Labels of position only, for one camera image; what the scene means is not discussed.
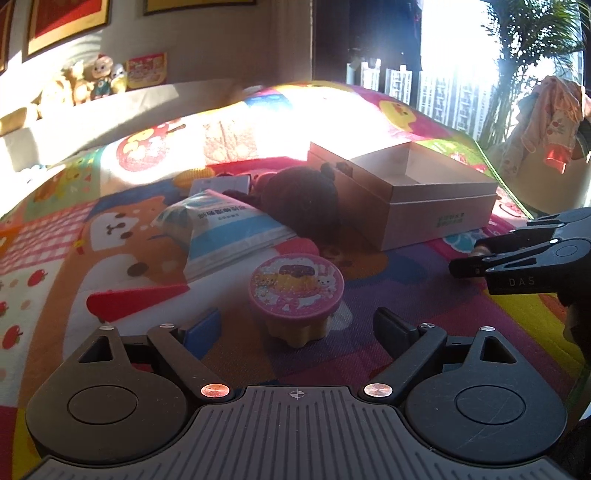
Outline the red white foam rocket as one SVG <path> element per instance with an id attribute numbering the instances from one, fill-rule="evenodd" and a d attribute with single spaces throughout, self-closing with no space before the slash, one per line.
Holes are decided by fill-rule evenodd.
<path id="1" fill-rule="evenodd" d="M 102 323 L 113 323 L 189 291 L 187 284 L 163 285 L 91 294 L 87 310 Z"/>

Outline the blue white wipes pack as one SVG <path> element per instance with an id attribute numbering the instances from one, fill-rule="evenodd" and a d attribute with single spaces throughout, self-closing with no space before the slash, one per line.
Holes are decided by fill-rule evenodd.
<path id="1" fill-rule="evenodd" d="M 186 251 L 189 282 L 296 237 L 263 211 L 213 190 L 168 206 L 152 225 Z"/>

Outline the pink lid yellow cup toy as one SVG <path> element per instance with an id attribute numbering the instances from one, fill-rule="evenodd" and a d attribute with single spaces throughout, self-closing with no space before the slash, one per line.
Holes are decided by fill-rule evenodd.
<path id="1" fill-rule="evenodd" d="M 342 302 L 341 270 L 318 255 L 284 254 L 260 264 L 249 280 L 250 305 L 270 336 L 301 348 L 325 338 Z"/>

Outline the yellow ribbed ball toy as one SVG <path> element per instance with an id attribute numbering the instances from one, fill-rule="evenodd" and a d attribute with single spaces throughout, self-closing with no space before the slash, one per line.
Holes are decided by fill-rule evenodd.
<path id="1" fill-rule="evenodd" d="M 214 169 L 211 169 L 211 167 L 193 168 L 178 173 L 173 179 L 173 184 L 178 189 L 190 190 L 194 181 L 208 179 L 214 176 L 215 172 Z"/>

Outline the small light blue box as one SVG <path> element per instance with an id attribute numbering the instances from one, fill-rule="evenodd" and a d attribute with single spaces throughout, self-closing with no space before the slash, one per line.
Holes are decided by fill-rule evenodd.
<path id="1" fill-rule="evenodd" d="M 225 191 L 238 191 L 240 193 L 249 194 L 249 189 L 249 175 L 223 175 L 194 180 L 190 186 L 188 195 L 192 196 L 205 190 L 212 190 L 217 193 L 223 193 Z"/>

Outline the dark brown plush bear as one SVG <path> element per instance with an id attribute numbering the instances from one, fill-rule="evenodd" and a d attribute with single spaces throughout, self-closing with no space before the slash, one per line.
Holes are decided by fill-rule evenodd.
<path id="1" fill-rule="evenodd" d="M 335 172 L 328 163 L 318 170 L 293 166 L 260 175 L 249 193 L 222 192 L 263 211 L 298 236 L 328 242 L 341 226 Z"/>

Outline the hanging pink clothes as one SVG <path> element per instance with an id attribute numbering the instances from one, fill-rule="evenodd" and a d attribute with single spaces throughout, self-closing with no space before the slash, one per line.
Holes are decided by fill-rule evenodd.
<path id="1" fill-rule="evenodd" d="M 517 126 L 505 143 L 499 173 L 515 177 L 523 161 L 542 152 L 545 165 L 563 174 L 572 160 L 576 134 L 590 114 L 590 98 L 584 86 L 547 76 L 522 99 Z"/>

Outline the colourful cartoon play mat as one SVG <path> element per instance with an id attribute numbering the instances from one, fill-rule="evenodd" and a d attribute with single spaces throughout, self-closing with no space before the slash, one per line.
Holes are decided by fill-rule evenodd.
<path id="1" fill-rule="evenodd" d="M 1 222 L 1 475 L 19 479 L 40 461 L 25 425 L 34 391 L 97 328 L 86 306 L 96 292 L 182 283 L 185 252 L 154 226 L 182 198 L 174 178 L 190 158 L 218 173 L 259 174 L 304 162 L 311 143 L 339 141 L 375 150 L 415 141 L 479 171 L 475 142 L 386 95 L 315 81 L 270 87 L 228 107 L 156 123 L 69 161 L 63 171 Z M 270 337 L 243 289 L 249 259 L 204 287 L 150 303 L 119 322 L 141 335 L 160 321 L 221 311 L 204 344 L 205 364 L 235 386 L 359 387 L 389 364 L 372 316 L 385 306 L 412 323 L 470 335 L 478 321 L 497 327 L 566 400 L 587 369 L 562 334 L 565 309 L 552 294 L 493 296 L 483 283 L 451 277 L 448 263 L 481 231 L 399 250 L 375 250 L 353 229 L 308 250 L 342 271 L 346 291 L 327 336 L 301 349 Z"/>

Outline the pink cardboard box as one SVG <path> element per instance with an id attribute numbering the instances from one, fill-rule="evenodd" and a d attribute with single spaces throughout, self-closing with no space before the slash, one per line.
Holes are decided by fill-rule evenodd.
<path id="1" fill-rule="evenodd" d="M 342 223 L 380 251 L 483 228 L 497 200 L 495 179 L 415 142 L 359 156 L 312 143 L 308 165 L 325 164 Z"/>

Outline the green potted palm plant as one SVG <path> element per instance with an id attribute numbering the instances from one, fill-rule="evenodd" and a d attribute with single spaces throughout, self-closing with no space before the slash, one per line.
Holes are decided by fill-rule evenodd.
<path id="1" fill-rule="evenodd" d="M 559 73 L 573 68 L 590 37 L 588 1 L 488 1 L 488 34 L 499 44 L 498 83 L 479 137 L 483 149 L 503 142 L 514 104 L 534 81 L 533 69 L 550 60 Z"/>

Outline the white sofa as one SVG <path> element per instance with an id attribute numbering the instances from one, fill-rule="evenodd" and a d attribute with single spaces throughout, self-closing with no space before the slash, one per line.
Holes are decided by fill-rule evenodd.
<path id="1" fill-rule="evenodd" d="M 30 103 L 1 118 L 1 185 L 24 179 L 22 171 L 49 166 L 168 120 L 219 108 L 259 92 L 263 85 L 214 79 L 131 90 L 79 106 L 55 106 L 40 117 Z"/>

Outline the yellow plush toy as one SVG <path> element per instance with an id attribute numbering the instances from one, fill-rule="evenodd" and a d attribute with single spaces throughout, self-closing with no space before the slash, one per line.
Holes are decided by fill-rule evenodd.
<path id="1" fill-rule="evenodd" d="M 84 62 L 78 61 L 65 67 L 43 87 L 37 102 L 41 119 L 90 100 L 93 83 L 86 78 L 85 68 Z"/>

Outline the small white duck toy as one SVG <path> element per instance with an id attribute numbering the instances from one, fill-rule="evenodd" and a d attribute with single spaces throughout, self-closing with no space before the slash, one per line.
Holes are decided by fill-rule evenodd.
<path id="1" fill-rule="evenodd" d="M 111 71 L 110 88 L 112 94 L 124 93 L 127 90 L 127 73 L 122 64 L 115 64 Z"/>

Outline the baby doll figure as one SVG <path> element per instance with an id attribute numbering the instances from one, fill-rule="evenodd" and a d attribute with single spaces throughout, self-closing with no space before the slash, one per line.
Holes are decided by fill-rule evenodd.
<path id="1" fill-rule="evenodd" d="M 111 73 L 113 71 L 113 60 L 103 54 L 99 54 L 94 61 L 91 75 L 93 88 L 91 99 L 96 100 L 111 94 Z"/>

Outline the gold framed red picture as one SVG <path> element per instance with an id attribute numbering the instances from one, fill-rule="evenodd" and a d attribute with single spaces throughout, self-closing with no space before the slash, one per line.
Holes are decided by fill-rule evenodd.
<path id="1" fill-rule="evenodd" d="M 106 26 L 109 0 L 34 0 L 26 37 L 26 57 Z"/>

